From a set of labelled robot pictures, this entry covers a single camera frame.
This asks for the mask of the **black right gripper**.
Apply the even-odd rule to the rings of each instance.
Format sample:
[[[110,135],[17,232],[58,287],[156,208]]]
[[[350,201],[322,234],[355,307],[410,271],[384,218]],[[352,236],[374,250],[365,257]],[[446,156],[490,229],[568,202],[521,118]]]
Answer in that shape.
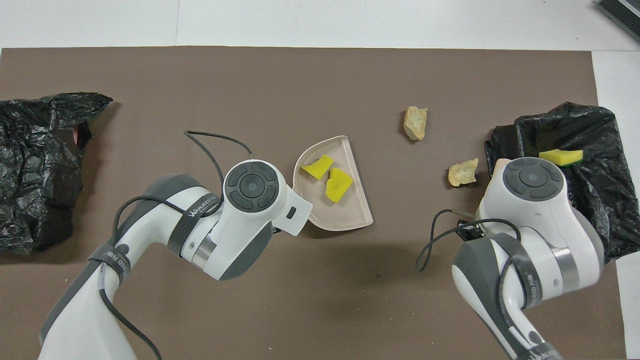
[[[460,229],[457,230],[457,235],[464,242],[482,239],[485,236],[485,231],[480,224],[458,222],[457,226],[460,227]]]

